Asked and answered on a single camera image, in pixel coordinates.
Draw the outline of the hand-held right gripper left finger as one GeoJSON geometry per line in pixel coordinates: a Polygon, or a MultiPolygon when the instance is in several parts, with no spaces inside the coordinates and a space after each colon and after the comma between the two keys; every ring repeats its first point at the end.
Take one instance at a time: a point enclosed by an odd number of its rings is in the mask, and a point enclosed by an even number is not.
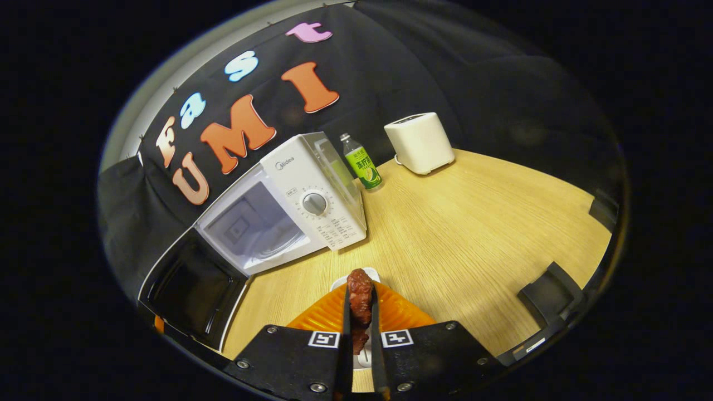
{"type": "Polygon", "coordinates": [[[341,400],[352,384],[349,291],[341,285],[324,298],[333,301],[334,329],[265,325],[225,375],[269,400],[341,400]]]}

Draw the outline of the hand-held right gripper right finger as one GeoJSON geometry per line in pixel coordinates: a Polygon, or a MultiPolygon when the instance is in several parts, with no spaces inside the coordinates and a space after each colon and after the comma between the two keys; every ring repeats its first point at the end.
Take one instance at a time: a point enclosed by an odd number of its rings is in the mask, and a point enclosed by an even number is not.
{"type": "Polygon", "coordinates": [[[379,282],[372,294],[372,376],[384,400],[466,400],[505,374],[505,366],[458,321],[399,326],[387,301],[401,296],[379,282]]]}

